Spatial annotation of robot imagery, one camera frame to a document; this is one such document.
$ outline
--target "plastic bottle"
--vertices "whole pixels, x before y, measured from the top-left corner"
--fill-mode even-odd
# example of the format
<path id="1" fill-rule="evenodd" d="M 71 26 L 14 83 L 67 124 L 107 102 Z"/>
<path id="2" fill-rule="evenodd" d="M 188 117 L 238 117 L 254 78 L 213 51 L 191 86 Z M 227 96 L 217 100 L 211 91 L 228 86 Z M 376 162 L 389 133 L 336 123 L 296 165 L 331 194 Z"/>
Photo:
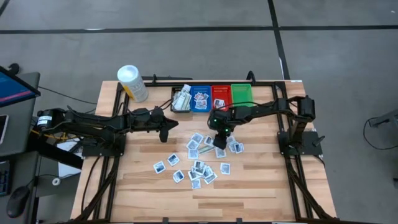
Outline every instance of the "plastic bottle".
<path id="1" fill-rule="evenodd" d="M 135 102 L 139 103 L 148 98 L 148 91 L 139 74 L 138 68 L 133 65 L 125 65 L 118 70 L 118 79 L 126 93 Z"/>

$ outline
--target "plastic bin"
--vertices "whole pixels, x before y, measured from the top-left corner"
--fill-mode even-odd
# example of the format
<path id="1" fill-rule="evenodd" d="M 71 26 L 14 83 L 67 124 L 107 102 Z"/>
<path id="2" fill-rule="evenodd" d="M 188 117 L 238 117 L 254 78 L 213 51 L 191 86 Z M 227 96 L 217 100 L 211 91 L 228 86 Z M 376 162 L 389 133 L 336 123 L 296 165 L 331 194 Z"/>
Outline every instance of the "plastic bin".
<path id="1" fill-rule="evenodd" d="M 209 95 L 209 97 L 207 98 L 207 108 L 206 109 L 201 110 L 201 109 L 195 108 L 196 102 L 195 102 L 194 97 L 197 93 L 203 93 L 203 94 L 206 93 L 207 95 Z M 191 110 L 193 112 L 206 113 L 211 110 L 212 100 L 211 100 L 211 87 L 210 86 L 191 86 L 191 95 L 192 95 Z"/>
<path id="2" fill-rule="evenodd" d="M 174 97 L 174 94 L 178 91 L 181 91 L 182 87 L 172 87 L 172 99 Z M 174 113 L 189 113 L 191 112 L 190 110 L 175 110 L 173 105 L 170 105 L 170 111 L 174 112 Z"/>
<path id="3" fill-rule="evenodd" d="M 232 89 L 233 103 L 240 103 L 247 101 L 253 102 L 253 93 L 251 91 L 250 84 L 232 84 L 231 89 Z M 252 103 L 242 103 L 236 106 L 252 106 Z"/>
<path id="4" fill-rule="evenodd" d="M 213 105 L 213 109 L 216 109 L 214 106 L 214 100 L 224 100 L 225 105 L 230 105 L 232 103 L 232 93 L 231 86 L 229 85 L 213 85 L 211 86 L 211 97 L 213 101 L 211 104 Z M 229 106 L 222 108 L 221 110 L 228 110 Z"/>

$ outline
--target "concrete floor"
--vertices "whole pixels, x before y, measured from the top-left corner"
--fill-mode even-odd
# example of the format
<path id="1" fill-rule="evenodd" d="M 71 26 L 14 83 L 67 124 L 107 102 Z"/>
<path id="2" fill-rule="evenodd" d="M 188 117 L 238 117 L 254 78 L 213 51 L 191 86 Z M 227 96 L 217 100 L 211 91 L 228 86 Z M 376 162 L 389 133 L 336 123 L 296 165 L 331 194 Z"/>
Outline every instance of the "concrete floor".
<path id="1" fill-rule="evenodd" d="M 398 25 L 395 0 L 277 0 L 280 26 Z M 183 26 L 271 26 L 263 0 L 10 0 L 0 30 Z M 315 126 L 337 214 L 344 220 L 396 223 L 398 151 L 377 151 L 363 139 L 364 122 L 397 109 L 398 30 L 281 32 L 291 79 L 303 80 L 315 99 Z M 0 35 L 0 63 L 40 72 L 40 85 L 96 101 L 103 80 L 137 65 L 143 75 L 194 79 L 281 79 L 273 31 L 124 34 Z M 86 105 L 42 91 L 35 110 Z M 389 126 L 367 130 L 380 147 L 398 143 Z M 66 221 L 73 192 L 41 200 L 63 212 L 39 218 Z"/>

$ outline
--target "monitor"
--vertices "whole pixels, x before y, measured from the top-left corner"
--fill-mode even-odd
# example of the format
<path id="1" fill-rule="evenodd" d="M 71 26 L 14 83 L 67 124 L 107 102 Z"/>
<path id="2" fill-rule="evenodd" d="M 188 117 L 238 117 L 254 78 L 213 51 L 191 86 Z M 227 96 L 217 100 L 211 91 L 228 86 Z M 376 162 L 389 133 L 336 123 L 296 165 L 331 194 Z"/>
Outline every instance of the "monitor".
<path id="1" fill-rule="evenodd" d="M 40 96 L 40 92 L 0 67 L 0 108 Z"/>

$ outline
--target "wooden tabletop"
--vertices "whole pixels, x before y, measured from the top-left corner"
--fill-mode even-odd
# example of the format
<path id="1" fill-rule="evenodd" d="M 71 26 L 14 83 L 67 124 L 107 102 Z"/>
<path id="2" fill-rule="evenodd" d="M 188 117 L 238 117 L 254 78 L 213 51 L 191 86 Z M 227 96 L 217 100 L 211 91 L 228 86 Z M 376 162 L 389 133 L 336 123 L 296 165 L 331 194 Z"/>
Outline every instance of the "wooden tabletop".
<path id="1" fill-rule="evenodd" d="M 103 82 L 96 114 L 111 116 L 117 84 L 116 81 Z M 305 95 L 302 82 L 286 81 L 286 87 L 289 97 Z M 145 102 L 131 101 L 129 109 L 151 109 L 161 105 L 170 98 L 171 87 L 150 87 L 148 91 Z M 273 100 L 269 87 L 255 86 L 252 92 L 257 103 Z M 192 190 L 187 175 L 193 160 L 188 160 L 185 145 L 194 133 L 215 135 L 206 123 L 208 113 L 175 114 L 167 109 L 165 115 L 179 122 L 170 130 L 167 143 L 161 143 L 159 134 L 154 132 L 127 134 L 126 150 L 119 163 L 112 222 L 161 222 L 163 217 L 169 217 L 171 222 L 234 222 L 236 218 L 244 221 L 294 220 L 284 158 L 279 154 L 276 137 L 279 130 L 276 115 L 254 119 L 235 128 L 233 134 L 244 144 L 243 153 L 233 154 L 227 150 L 227 157 L 222 159 L 217 159 L 214 151 L 200 155 L 199 160 L 211 166 L 218 178 L 209 185 L 202 179 L 198 190 Z M 166 161 L 172 153 L 180 158 L 173 167 Z M 95 159 L 90 157 L 84 161 L 71 218 L 80 214 L 81 198 Z M 327 213 L 335 216 L 323 165 L 313 156 L 302 156 L 302 160 L 309 191 Z M 102 161 L 102 158 L 98 161 L 91 176 L 85 206 L 97 191 Z M 159 161 L 165 163 L 166 170 L 156 174 L 153 165 Z M 231 175 L 221 174 L 221 162 L 231 164 Z M 172 174 L 179 169 L 184 172 L 185 179 L 176 184 Z M 297 192 L 304 217 L 302 194 L 299 189 Z M 100 218 L 104 217 L 107 198 L 106 192 Z"/>

